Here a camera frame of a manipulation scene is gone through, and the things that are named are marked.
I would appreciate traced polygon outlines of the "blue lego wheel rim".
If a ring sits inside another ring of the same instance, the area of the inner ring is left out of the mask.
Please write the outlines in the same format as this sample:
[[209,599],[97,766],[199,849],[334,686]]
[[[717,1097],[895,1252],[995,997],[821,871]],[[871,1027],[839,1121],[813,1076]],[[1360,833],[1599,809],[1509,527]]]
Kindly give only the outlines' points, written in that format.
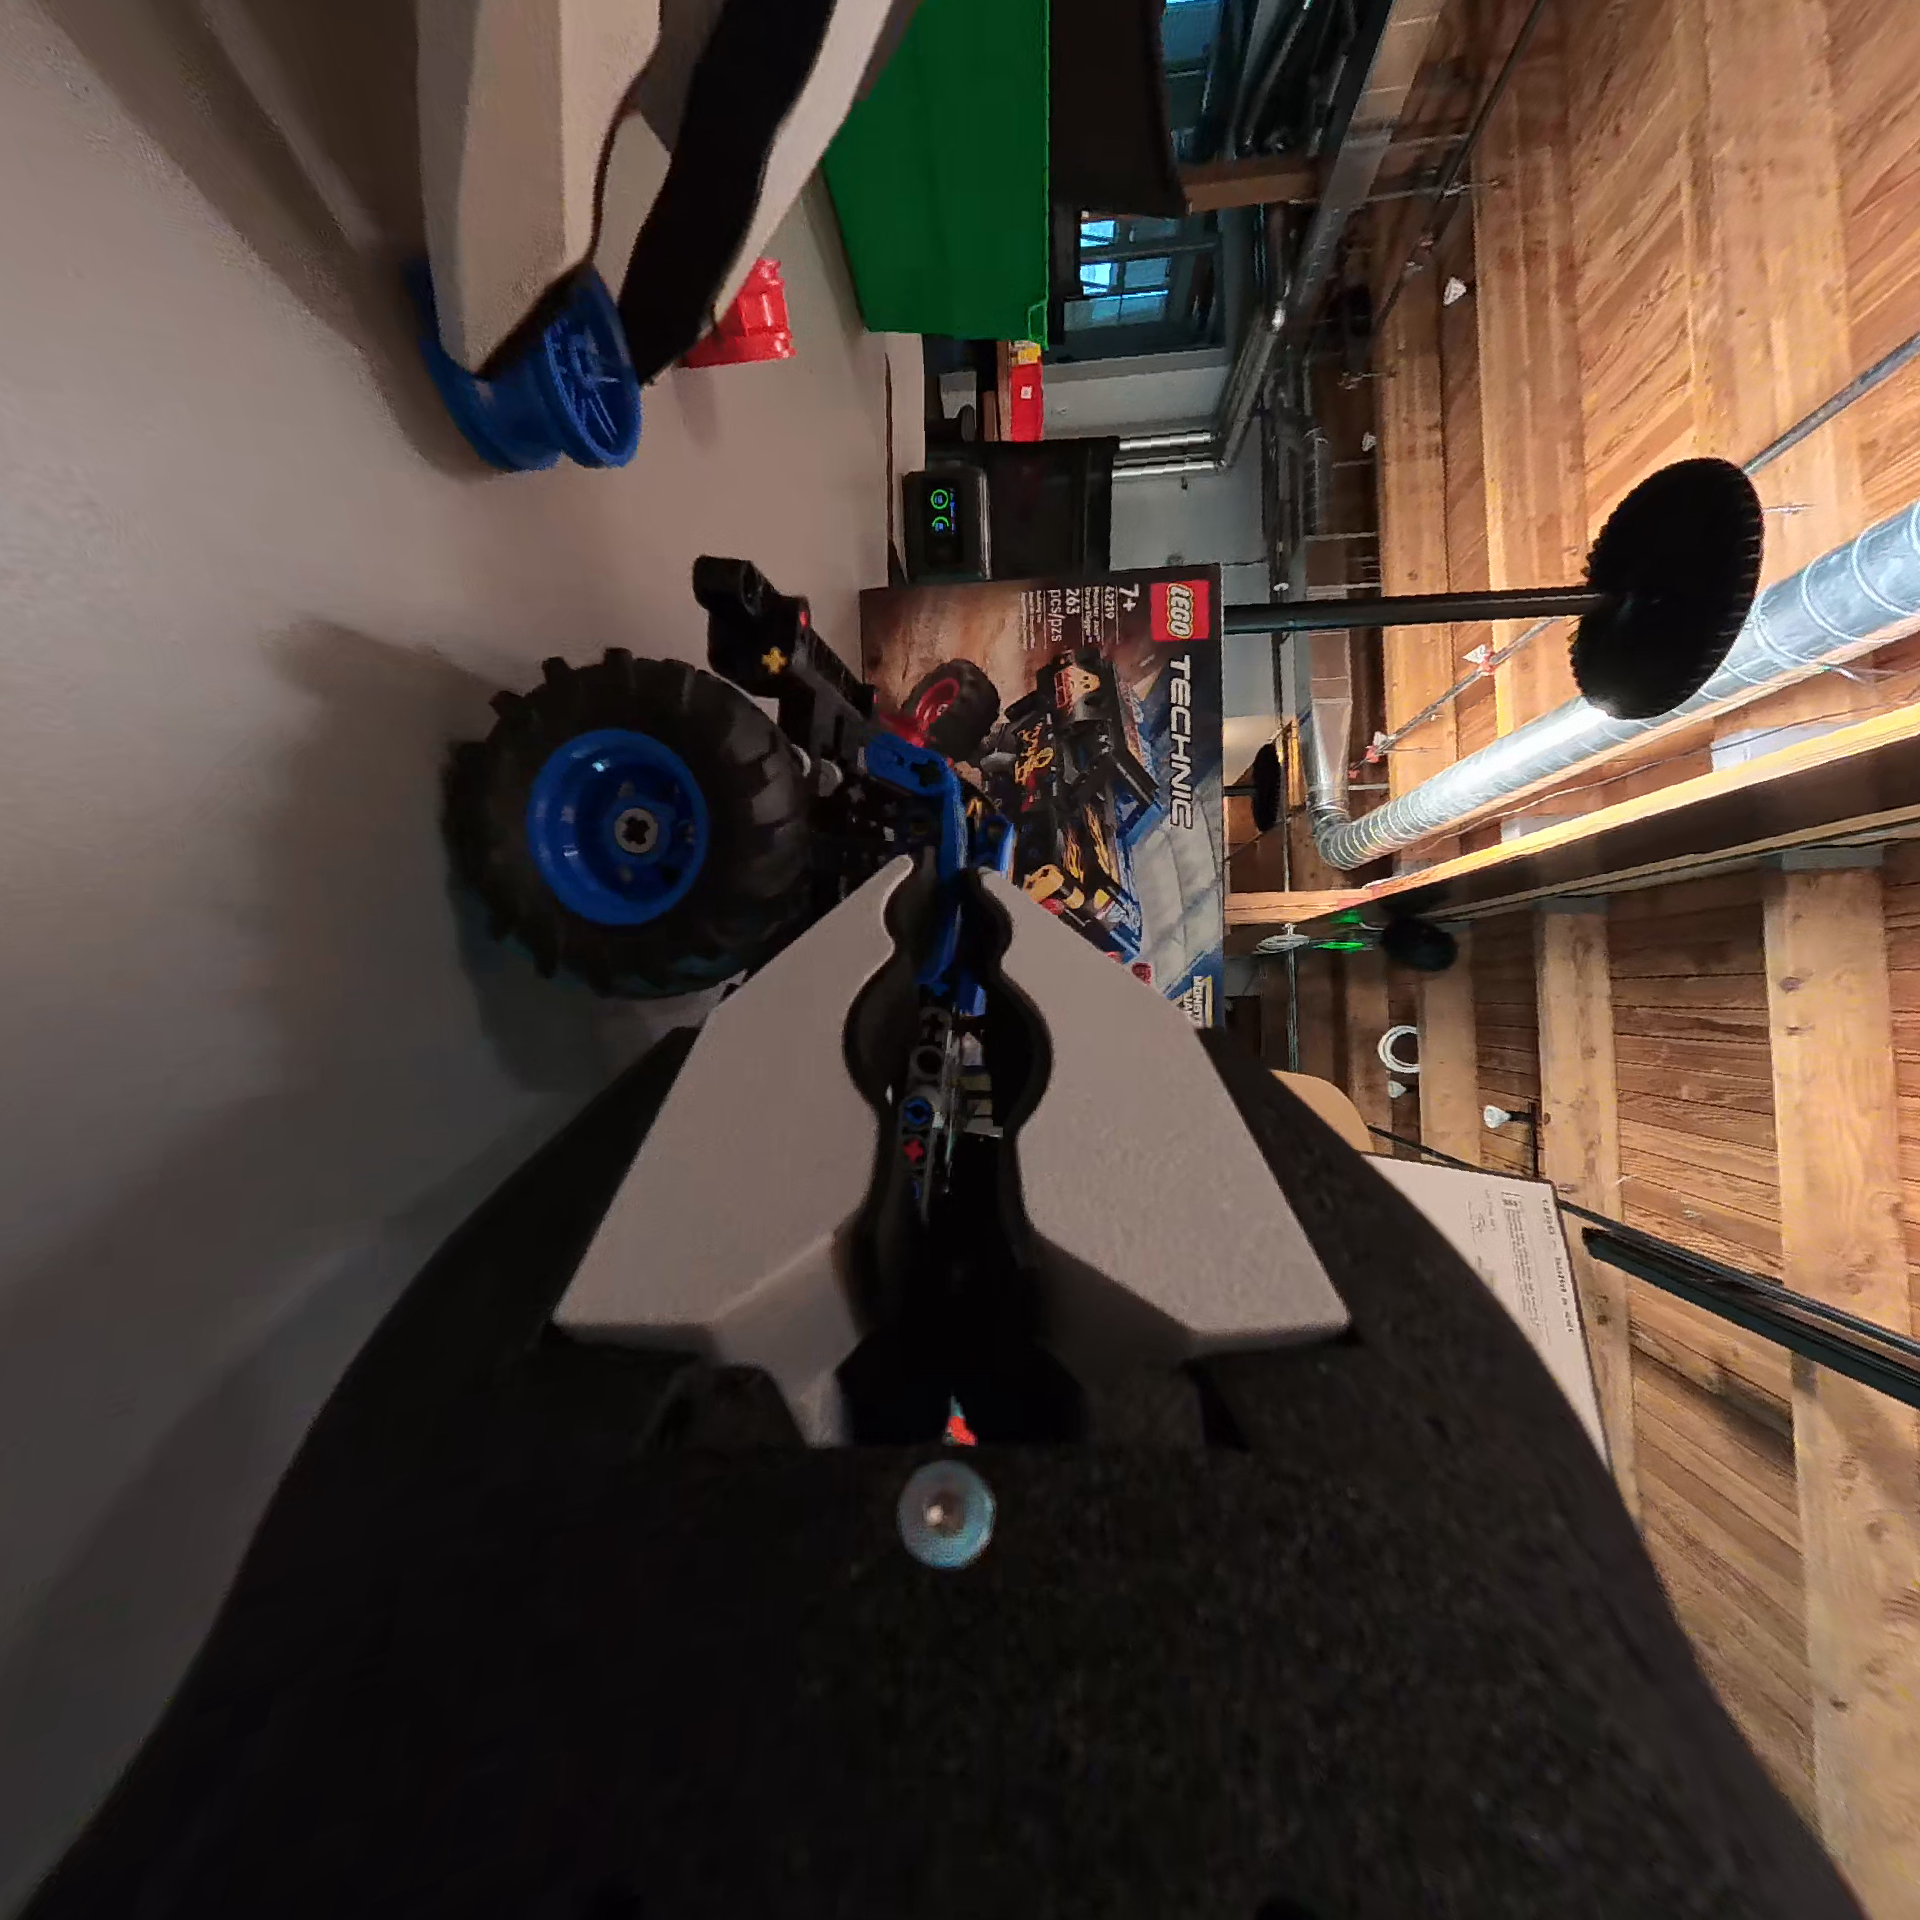
[[639,381],[617,301],[594,268],[566,279],[543,321],[491,374],[462,367],[441,346],[433,283],[423,258],[402,269],[418,349],[437,398],[465,446],[501,473],[561,462],[619,469],[639,443]]

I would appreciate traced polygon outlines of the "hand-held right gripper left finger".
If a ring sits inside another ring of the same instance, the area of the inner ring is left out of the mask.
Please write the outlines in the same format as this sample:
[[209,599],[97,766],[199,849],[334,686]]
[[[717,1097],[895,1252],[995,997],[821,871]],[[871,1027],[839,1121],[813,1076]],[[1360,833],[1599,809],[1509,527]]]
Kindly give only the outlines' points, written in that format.
[[914,876],[891,859],[713,1009],[554,1307],[584,1341],[765,1373],[809,1444],[848,1439],[862,1340],[848,1249],[880,1125],[848,1021]]

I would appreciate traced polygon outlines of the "black round lamp on pole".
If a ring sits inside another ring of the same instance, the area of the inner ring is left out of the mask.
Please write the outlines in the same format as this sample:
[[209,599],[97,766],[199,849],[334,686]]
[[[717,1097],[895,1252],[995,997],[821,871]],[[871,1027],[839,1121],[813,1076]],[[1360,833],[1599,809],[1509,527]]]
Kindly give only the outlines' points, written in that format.
[[1765,508],[1722,460],[1667,463],[1602,523],[1581,582],[1225,607],[1222,634],[1347,634],[1571,619],[1577,694],[1618,723],[1665,718],[1733,653],[1759,591]]

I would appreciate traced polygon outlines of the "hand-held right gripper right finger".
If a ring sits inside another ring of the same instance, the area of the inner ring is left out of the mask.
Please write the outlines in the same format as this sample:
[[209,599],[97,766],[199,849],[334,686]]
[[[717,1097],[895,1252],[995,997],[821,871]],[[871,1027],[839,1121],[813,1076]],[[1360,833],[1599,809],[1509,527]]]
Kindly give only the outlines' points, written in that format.
[[1054,1353],[1184,1363],[1343,1335],[1347,1307],[1202,1030],[1006,877],[978,886],[1043,1052],[1013,1145]]

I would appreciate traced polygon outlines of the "lego set box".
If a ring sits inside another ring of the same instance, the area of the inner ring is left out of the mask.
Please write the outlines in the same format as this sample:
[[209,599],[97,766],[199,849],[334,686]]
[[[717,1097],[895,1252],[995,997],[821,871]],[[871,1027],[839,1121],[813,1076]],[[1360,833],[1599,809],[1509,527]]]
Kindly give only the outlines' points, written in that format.
[[1222,610],[1214,563],[857,599],[864,679],[1013,826],[1013,882],[1194,1027],[1225,993]]

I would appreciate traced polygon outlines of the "silver air duct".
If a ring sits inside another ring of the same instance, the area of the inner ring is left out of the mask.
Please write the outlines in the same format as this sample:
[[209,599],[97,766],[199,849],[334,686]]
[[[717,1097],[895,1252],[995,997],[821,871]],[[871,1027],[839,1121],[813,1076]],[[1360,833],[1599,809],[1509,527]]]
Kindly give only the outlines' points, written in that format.
[[1735,711],[1830,675],[1883,644],[1917,614],[1917,503],[1903,503],[1846,543],[1759,591],[1735,644],[1674,711],[1621,721],[1574,699],[1454,762],[1354,820],[1321,807],[1312,819],[1317,855],[1341,874],[1454,833],[1495,802],[1552,785],[1665,727]]

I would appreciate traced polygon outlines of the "lego monster truck model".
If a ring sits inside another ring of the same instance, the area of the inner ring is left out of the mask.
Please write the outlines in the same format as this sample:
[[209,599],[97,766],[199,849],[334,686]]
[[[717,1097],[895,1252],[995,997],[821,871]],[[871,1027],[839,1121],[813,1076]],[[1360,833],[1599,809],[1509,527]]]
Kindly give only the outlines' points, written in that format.
[[807,599],[699,557],[709,666],[621,650],[543,663],[450,758],[443,834],[491,930],[613,998],[726,997],[895,858],[898,959],[857,998],[848,1068],[878,1153],[850,1231],[862,1330],[848,1439],[1054,1444],[1085,1394],[1039,1321],[1013,1133],[1041,1085],[1037,1019],[1001,981],[1015,830],[880,707]]

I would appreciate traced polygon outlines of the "green storage bin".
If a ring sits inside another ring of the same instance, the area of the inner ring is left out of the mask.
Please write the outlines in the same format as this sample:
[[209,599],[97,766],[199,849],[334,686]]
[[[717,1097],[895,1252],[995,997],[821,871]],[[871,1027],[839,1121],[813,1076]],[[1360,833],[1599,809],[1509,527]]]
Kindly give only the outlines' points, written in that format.
[[823,174],[867,331],[1043,346],[1049,5],[918,5]]

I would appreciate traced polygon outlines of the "black device with green display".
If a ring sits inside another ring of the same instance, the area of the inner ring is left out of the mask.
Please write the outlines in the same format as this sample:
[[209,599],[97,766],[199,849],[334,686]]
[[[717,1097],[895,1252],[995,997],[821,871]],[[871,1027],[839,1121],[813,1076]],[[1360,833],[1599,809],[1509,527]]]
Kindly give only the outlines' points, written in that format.
[[937,462],[899,483],[903,575],[910,585],[992,578],[992,492],[974,462]]

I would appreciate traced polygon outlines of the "wooden board with instruction sheet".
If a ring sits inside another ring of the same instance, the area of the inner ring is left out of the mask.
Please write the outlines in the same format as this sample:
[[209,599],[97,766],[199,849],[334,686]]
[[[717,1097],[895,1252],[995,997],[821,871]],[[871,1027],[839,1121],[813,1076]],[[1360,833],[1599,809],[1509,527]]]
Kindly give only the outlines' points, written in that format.
[[1283,1070],[1272,1076],[1341,1141],[1361,1145],[1376,1174],[1462,1257],[1555,1380],[1606,1471],[1618,1476],[1568,1229],[1552,1189],[1437,1159],[1395,1159],[1328,1078]]

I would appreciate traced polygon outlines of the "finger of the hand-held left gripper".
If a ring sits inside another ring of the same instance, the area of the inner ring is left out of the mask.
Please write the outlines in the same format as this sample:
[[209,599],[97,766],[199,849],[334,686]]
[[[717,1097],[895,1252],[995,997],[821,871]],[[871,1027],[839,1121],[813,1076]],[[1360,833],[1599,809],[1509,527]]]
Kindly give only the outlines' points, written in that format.
[[662,5],[661,367],[730,307],[915,5]]
[[487,377],[600,247],[607,164],[637,116],[651,212],[691,156],[691,75],[715,39],[763,59],[779,5],[418,5],[425,266],[447,362]]

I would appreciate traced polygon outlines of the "black case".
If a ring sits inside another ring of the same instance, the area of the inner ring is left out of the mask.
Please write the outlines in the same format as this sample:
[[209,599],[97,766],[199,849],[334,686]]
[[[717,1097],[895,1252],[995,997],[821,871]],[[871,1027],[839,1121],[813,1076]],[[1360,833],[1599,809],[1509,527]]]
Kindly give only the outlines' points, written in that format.
[[976,450],[995,582],[1082,580],[1112,569],[1118,453],[1118,437],[992,442]]

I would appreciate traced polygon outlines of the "red lego piece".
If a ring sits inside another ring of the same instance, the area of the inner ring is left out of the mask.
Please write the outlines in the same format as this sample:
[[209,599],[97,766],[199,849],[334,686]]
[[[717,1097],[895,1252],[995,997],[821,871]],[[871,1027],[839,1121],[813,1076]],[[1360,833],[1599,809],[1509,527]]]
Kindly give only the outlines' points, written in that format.
[[786,307],[781,263],[760,255],[751,263],[733,301],[683,351],[683,367],[771,365],[794,356],[794,333]]

